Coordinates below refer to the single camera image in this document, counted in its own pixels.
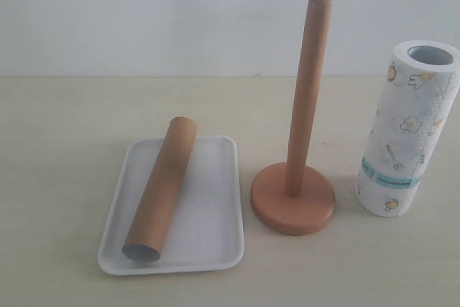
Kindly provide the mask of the brown cardboard tube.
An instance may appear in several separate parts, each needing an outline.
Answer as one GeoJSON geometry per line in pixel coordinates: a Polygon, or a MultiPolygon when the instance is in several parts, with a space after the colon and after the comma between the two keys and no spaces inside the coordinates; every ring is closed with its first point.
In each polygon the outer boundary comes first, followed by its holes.
{"type": "Polygon", "coordinates": [[[158,237],[170,228],[197,131],[187,117],[171,120],[133,219],[131,240],[158,237]]]}

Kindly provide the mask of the printed white paper towel roll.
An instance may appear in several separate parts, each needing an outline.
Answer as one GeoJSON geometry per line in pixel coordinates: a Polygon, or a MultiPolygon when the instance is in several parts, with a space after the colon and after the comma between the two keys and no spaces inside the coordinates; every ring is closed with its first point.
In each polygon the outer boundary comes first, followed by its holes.
{"type": "Polygon", "coordinates": [[[394,48],[356,182],[370,213],[410,208],[458,91],[459,49],[422,40],[394,48]]]}

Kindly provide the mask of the wooden paper towel holder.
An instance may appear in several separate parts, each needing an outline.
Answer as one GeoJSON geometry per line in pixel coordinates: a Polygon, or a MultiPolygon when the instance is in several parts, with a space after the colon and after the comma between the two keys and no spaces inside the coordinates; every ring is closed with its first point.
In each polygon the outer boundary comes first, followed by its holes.
{"type": "Polygon", "coordinates": [[[331,220],[335,193],[328,179],[306,164],[316,114],[332,0],[308,0],[293,98],[286,162],[254,178],[251,206],[269,228],[290,236],[322,230],[331,220]]]}

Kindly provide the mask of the white rectangular plastic tray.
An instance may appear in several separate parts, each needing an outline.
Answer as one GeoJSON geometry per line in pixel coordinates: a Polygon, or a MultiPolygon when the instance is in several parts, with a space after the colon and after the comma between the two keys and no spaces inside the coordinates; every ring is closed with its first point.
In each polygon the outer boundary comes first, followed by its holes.
{"type": "Polygon", "coordinates": [[[135,262],[122,252],[162,139],[131,143],[126,151],[98,250],[109,275],[205,272],[234,267],[244,254],[244,227],[236,143],[198,136],[159,260],[135,262]]]}

